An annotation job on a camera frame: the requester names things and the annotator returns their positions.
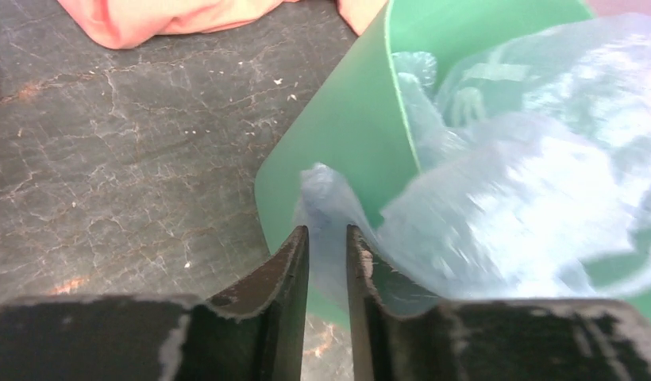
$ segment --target orange object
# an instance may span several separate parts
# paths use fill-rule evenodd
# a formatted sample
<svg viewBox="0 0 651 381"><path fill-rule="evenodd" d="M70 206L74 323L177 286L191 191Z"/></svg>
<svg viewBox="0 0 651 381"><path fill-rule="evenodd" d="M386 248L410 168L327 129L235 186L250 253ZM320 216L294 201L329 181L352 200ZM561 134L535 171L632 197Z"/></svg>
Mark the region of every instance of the orange object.
<svg viewBox="0 0 651 381"><path fill-rule="evenodd" d="M246 25L282 2L299 0L59 0L98 44L134 48L159 34L209 33ZM342 17L361 34L386 0L339 0Z"/></svg>

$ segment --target gray floor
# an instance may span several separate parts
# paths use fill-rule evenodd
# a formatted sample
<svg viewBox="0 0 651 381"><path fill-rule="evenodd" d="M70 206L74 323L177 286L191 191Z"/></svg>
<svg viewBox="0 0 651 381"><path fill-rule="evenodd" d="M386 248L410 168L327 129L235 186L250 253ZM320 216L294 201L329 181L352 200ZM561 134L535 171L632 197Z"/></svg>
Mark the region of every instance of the gray floor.
<svg viewBox="0 0 651 381"><path fill-rule="evenodd" d="M116 52L55 0L0 0L0 303L206 297L250 272L255 173L353 41L307 0ZM303 378L351 374L349 335L309 316Z"/></svg>

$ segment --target green trash can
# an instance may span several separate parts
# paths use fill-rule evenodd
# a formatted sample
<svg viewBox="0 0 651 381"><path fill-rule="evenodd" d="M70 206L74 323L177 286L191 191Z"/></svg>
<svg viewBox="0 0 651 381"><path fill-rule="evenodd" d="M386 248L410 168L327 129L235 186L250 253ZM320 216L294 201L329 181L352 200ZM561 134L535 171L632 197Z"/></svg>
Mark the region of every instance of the green trash can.
<svg viewBox="0 0 651 381"><path fill-rule="evenodd" d="M391 62L393 52L430 52L437 84L466 56L554 25L591 18L580 0L390 0L265 160L256 203L270 252L293 229L300 171L339 171L373 227L380 209L418 173ZM348 315L309 291L308 309L349 325Z"/></svg>

